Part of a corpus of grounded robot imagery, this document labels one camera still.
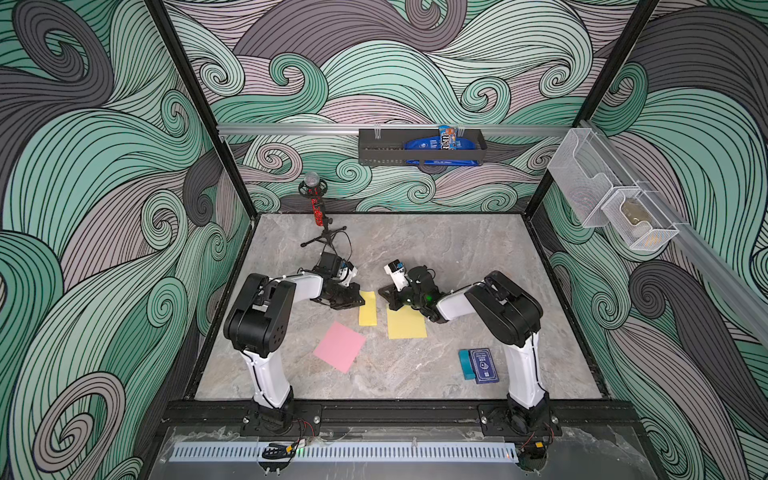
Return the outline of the light yellow square paper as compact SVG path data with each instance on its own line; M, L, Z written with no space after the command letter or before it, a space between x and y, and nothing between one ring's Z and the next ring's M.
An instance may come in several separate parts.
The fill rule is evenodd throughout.
M359 307L358 323L360 326L376 326L377 320L377 307L376 307L376 293L361 291L361 297L364 300L364 304Z

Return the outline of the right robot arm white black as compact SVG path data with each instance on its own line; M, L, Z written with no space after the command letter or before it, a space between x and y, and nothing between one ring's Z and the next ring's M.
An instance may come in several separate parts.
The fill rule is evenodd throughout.
M433 323L445 324L475 314L504 345L509 375L507 405L523 428L546 420L549 393L540 378L538 355L543 308L518 284L500 271L459 290L443 293L426 266L406 268L395 260L384 267L392 284L378 290L395 312L407 306Z

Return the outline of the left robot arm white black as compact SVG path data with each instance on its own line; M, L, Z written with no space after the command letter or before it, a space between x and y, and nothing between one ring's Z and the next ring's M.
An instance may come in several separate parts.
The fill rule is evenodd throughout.
M248 275L224 322L223 335L246 364L259 413L283 424L293 413L293 388L279 352L293 306L311 301L336 311L360 307L365 300L354 282L356 275L351 261L331 253L323 253L310 270L277 277Z

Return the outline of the pink square paper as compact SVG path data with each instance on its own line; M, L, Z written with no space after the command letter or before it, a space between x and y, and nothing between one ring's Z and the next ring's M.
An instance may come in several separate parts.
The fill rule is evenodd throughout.
M334 369L347 373L365 341L364 335L334 322L313 351L313 355Z

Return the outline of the teal small card box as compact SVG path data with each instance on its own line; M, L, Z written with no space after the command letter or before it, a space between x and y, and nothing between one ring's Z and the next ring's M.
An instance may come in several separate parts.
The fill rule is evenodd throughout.
M470 353L466 349L462 349L458 352L458 358L460 361L461 371L465 380L474 380L476 374L474 372Z

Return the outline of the dark blue card deck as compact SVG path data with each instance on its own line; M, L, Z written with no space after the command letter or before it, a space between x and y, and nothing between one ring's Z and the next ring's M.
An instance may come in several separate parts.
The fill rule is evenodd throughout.
M470 363L477 384L499 382L499 375L489 348L469 350Z

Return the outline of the black tripod mic stand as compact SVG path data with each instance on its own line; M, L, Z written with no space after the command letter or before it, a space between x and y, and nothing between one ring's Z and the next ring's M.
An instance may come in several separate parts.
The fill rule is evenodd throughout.
M321 243L321 244L324 244L326 246L329 246L329 247L333 248L333 241L334 241L335 236L337 234L339 234L339 233L345 233L347 227L346 226L342 226L340 228L332 229L330 227L330 225L333 223L333 220L328 215L327 215L327 219L328 219L328 222L329 222L328 227L327 228L321 227L322 228L322 232L321 232L320 235L318 235L317 237L312 238L312 239L310 239L308 241L302 242L300 244L300 246L302 248L307 247L308 245L310 245L312 243Z

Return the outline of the blue snack package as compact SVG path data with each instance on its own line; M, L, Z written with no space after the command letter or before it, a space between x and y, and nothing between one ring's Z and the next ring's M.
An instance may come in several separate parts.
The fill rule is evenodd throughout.
M410 140L403 145L405 150L475 150L476 144L458 135L458 129L449 126L440 126L436 136ZM432 159L432 160L407 160L407 164L423 166L477 166L477 160L456 159Z

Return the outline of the small clear bin with items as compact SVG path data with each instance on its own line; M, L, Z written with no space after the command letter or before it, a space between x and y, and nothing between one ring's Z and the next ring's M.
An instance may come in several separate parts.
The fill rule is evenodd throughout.
M679 233L662 209L637 187L616 188L601 210L632 251L657 252Z

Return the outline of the black wall shelf basket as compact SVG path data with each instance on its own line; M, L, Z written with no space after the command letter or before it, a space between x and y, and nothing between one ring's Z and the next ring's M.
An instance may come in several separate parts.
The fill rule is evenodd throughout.
M383 130L376 132L363 129L358 134L358 158L360 163L367 166L403 166L407 160L456 159L477 160L479 165L484 162L488 146L484 135L479 129L459 130L458 135L476 144L475 150L405 150L403 145L415 139L436 136L437 129L420 130Z

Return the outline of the aluminium rail back wall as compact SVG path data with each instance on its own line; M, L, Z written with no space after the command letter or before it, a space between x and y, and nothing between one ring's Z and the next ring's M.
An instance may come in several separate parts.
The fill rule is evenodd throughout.
M438 124L345 124L345 123L221 123L217 126L221 136L238 135L313 135L313 136L351 136L360 130L420 130L437 129ZM570 127L548 125L470 125L457 126L459 130L479 129L484 135L519 136L519 137L556 137L565 136Z

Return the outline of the aluminium rail wall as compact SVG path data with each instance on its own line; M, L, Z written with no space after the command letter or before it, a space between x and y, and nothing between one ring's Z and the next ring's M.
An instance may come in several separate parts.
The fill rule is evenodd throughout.
M351 136L360 130L420 130L437 129L438 124L345 124L345 123L221 123L217 126L221 136L238 135L313 135L313 136ZM457 126L459 130L479 129L484 135L519 136L519 137L556 137L565 136L570 127L548 125L470 125Z
M640 175L609 138L591 121L581 120L580 127L589 128L597 137L598 152L605 154L608 168L622 185L638 187L652 207L678 229L673 241L703 274L726 305L744 321L752 336L767 347L767 304L737 275L737 273L707 244L707 242L667 201L661 192Z

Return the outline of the clear plastic wall bin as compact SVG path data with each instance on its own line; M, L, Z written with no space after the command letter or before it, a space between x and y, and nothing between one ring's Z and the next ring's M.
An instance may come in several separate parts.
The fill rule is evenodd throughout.
M609 223L603 204L621 185L613 155L591 128L572 128L548 165L548 172L584 228Z

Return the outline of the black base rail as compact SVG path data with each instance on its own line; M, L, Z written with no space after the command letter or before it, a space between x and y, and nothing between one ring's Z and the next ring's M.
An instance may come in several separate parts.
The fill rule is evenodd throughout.
M629 402L551 400L526 412L510 400L295 400L276 413L251 406L241 417L251 435L318 435L360 428L477 427L485 436L507 439L559 435L577 425L632 425L639 416Z

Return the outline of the black vertical frame post left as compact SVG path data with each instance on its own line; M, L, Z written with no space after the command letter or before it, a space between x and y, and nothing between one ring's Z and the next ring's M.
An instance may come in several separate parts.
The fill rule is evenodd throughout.
M223 169L233 184L235 193L242 203L246 215L252 222L259 219L245 182L240 175L238 165L229 145L220 137L218 124L212 109L206 100L200 82L197 80L191 62L183 48L181 39L175 30L165 3L160 0L146 0L145 5L164 42L167 52L178 71L185 89L191 96L192 104L198 113L204 131L216 151Z

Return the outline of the black vertical frame post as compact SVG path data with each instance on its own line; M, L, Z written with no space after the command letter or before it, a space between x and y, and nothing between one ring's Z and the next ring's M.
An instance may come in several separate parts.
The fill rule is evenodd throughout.
M235 193L242 203L246 215L252 222L259 219L245 182L240 175L238 165L229 145L220 137L218 124L212 109L206 100L200 82L197 80L191 62L183 48L181 39L175 30L165 3L160 0L146 0L145 5L164 42L167 52L178 71L185 89L191 96L192 104L198 113L204 131L216 151L223 169L233 184Z
M594 116L658 4L659 0L641 0L638 2L621 35L616 39L614 47L609 52L606 64L601 69L597 80L576 115L572 124L573 127L577 127L582 121L590 120Z

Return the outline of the aluminium rail right wall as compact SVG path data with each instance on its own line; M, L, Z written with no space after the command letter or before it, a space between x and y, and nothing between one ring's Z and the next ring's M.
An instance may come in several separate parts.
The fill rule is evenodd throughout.
M605 154L608 168L622 185L638 187L652 207L678 229L673 241L703 274L726 305L744 321L752 336L767 347L767 304L737 275L737 273L707 244L707 242L667 201L661 192L640 175L609 138L591 121L581 120L580 127L589 128L597 137L598 152Z

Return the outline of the black vertical frame post right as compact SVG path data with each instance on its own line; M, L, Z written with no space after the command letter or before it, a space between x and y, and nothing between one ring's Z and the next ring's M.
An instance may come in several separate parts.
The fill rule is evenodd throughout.
M573 127L577 127L582 121L590 120L594 116L658 4L659 0L641 0L638 2L621 35L616 39L614 47L609 52L606 64L601 69L597 80L576 115L572 124Z

